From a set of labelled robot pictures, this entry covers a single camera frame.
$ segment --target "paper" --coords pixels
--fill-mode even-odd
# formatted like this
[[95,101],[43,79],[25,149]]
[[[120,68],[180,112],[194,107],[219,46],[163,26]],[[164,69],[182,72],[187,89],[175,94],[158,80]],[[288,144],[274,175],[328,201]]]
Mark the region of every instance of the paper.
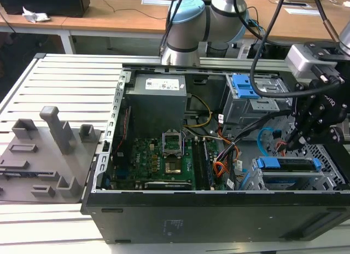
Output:
[[285,9],[289,14],[320,16],[319,11],[315,9]]
[[158,5],[158,6],[170,6],[171,1],[166,0],[142,0],[141,4],[145,5]]
[[29,10],[26,10],[24,7],[22,16],[24,16],[27,21],[30,21],[32,23],[50,20],[46,13],[31,12]]

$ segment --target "wooden desk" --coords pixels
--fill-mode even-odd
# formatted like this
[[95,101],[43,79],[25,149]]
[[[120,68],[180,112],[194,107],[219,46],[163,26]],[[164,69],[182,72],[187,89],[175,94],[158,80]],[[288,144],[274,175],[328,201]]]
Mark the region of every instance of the wooden desk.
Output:
[[[248,6],[255,6],[257,8],[260,25],[264,28],[268,27],[277,6],[276,4],[272,4],[270,1],[246,0]],[[339,5],[342,5],[344,1],[350,0],[337,1]],[[313,9],[317,9],[316,4],[309,4],[313,7]],[[345,25],[350,21],[350,8],[342,7],[339,5],[334,5],[327,0],[322,1],[324,11],[338,33],[340,33]],[[311,39],[331,39],[323,25],[320,16],[293,15],[289,14],[284,8],[302,9],[301,7],[283,6],[270,33],[269,38],[271,40],[309,41]],[[256,13],[254,9],[249,9],[249,13],[251,18],[256,19]],[[254,38],[250,32],[247,32],[245,37]]]
[[[37,28],[62,28],[65,16],[50,16],[50,21],[32,23],[27,21],[22,15],[8,15],[3,7],[0,7],[0,12],[13,28],[16,27],[37,27]],[[8,27],[6,22],[0,17],[0,26]]]
[[168,6],[143,5],[141,0],[90,0],[83,18],[67,18],[63,29],[119,32],[164,33]]
[[[339,5],[342,5],[343,1],[350,0],[337,1]],[[258,9],[260,24],[267,28],[276,5],[269,0],[246,0],[246,2],[248,6],[255,6]],[[327,0],[322,1],[322,5],[336,31],[341,32],[350,20],[350,8],[333,5]],[[320,17],[291,15],[284,8],[287,7],[282,8],[270,34],[272,40],[303,42],[311,39],[330,39]],[[135,10],[120,9],[137,9],[150,16],[160,18],[160,20]],[[16,32],[57,34],[61,36],[66,53],[74,54],[72,35],[108,38],[161,38],[165,31],[165,17],[168,7],[142,5],[141,0],[91,0],[90,7],[83,18],[50,16],[51,21],[36,24],[26,21],[21,15],[7,15],[2,8],[0,11]],[[254,9],[250,9],[249,12],[252,18],[256,18]],[[1,18],[0,31],[11,31]],[[254,36],[250,32],[246,32],[244,39],[252,40]]]

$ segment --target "blue cable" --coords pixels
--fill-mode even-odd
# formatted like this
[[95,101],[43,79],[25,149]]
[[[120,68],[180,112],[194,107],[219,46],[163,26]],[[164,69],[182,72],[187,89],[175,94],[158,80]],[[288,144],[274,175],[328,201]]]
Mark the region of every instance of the blue cable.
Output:
[[270,131],[270,132],[274,132],[274,129],[271,128],[271,127],[265,127],[265,128],[262,128],[259,133],[258,133],[258,138],[256,140],[256,142],[258,143],[258,148],[259,150],[261,151],[261,153],[263,153],[264,156],[268,157],[269,154],[267,153],[267,151],[265,151],[263,145],[261,144],[261,136],[263,134],[264,131]]

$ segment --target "white table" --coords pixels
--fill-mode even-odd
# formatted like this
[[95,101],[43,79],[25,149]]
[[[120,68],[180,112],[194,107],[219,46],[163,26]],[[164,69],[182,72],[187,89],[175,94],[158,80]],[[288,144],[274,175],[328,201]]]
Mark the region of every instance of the white table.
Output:
[[[0,154],[14,134],[19,118],[44,125],[39,112],[44,105],[59,108],[59,117],[71,127],[83,123],[104,130],[111,109],[121,64],[159,63],[156,57],[55,55],[34,59],[0,103]],[[248,60],[202,59],[202,65],[231,64],[249,67]],[[258,67],[288,70],[281,61],[262,60]],[[80,204],[32,205],[0,203],[0,253],[349,253],[350,221],[310,242],[225,244],[125,244],[107,245]]]

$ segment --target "label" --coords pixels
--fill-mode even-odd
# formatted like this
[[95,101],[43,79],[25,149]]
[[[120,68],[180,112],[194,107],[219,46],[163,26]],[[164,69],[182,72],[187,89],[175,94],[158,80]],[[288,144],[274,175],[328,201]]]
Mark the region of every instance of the label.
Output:
[[232,190],[235,190],[235,183],[233,183],[229,178],[227,179],[227,186]]
[[149,78],[146,80],[146,90],[180,91],[179,80]]
[[237,166],[236,166],[236,169],[239,170],[239,171],[243,171],[243,162],[240,161],[240,160],[237,160]]
[[163,222],[163,235],[166,237],[181,235],[183,232],[183,225],[183,220],[165,220]]
[[218,115],[218,119],[219,119],[219,124],[223,124],[224,123],[224,115],[223,114],[219,114]]

